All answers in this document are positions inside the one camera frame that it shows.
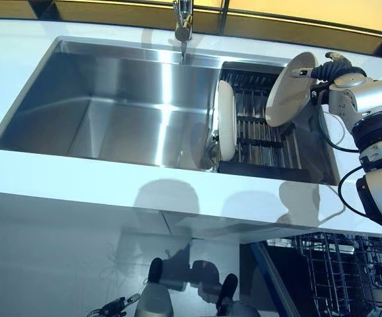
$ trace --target kitchen counter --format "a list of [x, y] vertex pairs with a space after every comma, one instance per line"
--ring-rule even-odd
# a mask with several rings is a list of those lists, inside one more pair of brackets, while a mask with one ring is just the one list
[[[159, 44], [178, 50], [174, 33], [68, 22], [0, 20], [0, 123], [57, 36], [78, 36]], [[324, 63], [325, 49], [194, 34], [190, 49], [292, 59], [311, 51]], [[382, 79], [382, 59], [344, 53], [370, 77]], [[341, 121], [326, 115], [333, 140], [354, 147]], [[359, 165], [358, 156], [334, 151], [340, 177]], [[348, 203], [362, 210], [355, 182], [343, 187]], [[138, 207], [257, 221], [271, 228], [336, 230], [382, 234], [382, 227], [343, 208], [336, 186], [285, 182], [0, 150], [0, 193], [99, 205]]]

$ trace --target metal grate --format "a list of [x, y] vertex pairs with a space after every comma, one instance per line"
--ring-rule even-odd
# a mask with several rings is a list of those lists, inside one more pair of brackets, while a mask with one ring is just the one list
[[295, 126], [270, 127], [265, 106], [277, 75], [247, 71], [222, 72], [236, 101], [238, 152], [234, 162], [301, 169]]
[[382, 238], [320, 232], [268, 244], [295, 248], [307, 258], [318, 316], [367, 316], [382, 310]]

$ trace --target black cord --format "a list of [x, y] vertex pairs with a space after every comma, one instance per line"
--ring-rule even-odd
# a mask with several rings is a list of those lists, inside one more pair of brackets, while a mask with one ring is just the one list
[[350, 176], [352, 175], [353, 173], [355, 173], [356, 171], [360, 170], [362, 168], [362, 166], [358, 166], [357, 168], [354, 168], [353, 170], [351, 170], [349, 173], [347, 173], [345, 176], [343, 176], [342, 180], [338, 183], [338, 188], [337, 188], [337, 194], [338, 194], [338, 197], [340, 198], [340, 200], [343, 202], [343, 205], [347, 206], [347, 208], [349, 208], [350, 210], [352, 210], [355, 214], [359, 215], [359, 216], [363, 216], [365, 218], [368, 218], [367, 215], [365, 213], [361, 213], [360, 211], [354, 209], [351, 205], [349, 205], [346, 200], [344, 200], [343, 196], [342, 196], [342, 185], [344, 183], [344, 181]]
[[326, 90], [322, 90], [318, 95], [318, 102], [317, 102], [317, 109], [318, 109], [318, 122], [320, 126], [320, 132], [321, 135], [324, 137], [324, 139], [327, 141], [327, 143], [334, 147], [336, 150], [343, 151], [343, 152], [349, 152], [349, 153], [359, 153], [359, 150], [352, 150], [352, 149], [345, 149], [344, 147], [339, 147], [338, 145], [335, 145], [331, 140], [330, 137], [325, 133], [325, 128], [323, 125], [323, 120], [321, 120], [321, 112], [323, 111], [321, 107], [321, 99], [323, 99], [323, 95], [326, 93]]

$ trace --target robotic arm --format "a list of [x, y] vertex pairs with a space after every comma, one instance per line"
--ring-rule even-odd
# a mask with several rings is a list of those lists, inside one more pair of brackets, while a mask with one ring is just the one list
[[365, 216], [382, 225], [382, 81], [367, 77], [339, 53], [326, 57], [332, 61], [313, 69], [296, 69], [292, 76], [324, 81], [312, 86], [311, 99], [319, 106], [328, 104], [330, 113], [338, 115], [352, 134], [358, 151], [351, 152], [359, 152], [366, 173], [356, 182], [356, 189]]

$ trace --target faucet spout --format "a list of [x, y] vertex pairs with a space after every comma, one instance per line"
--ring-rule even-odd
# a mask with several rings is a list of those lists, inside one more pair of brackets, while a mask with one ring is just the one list
[[176, 19], [175, 37], [182, 44], [187, 43], [192, 38], [193, 0], [175, 0], [173, 9]]

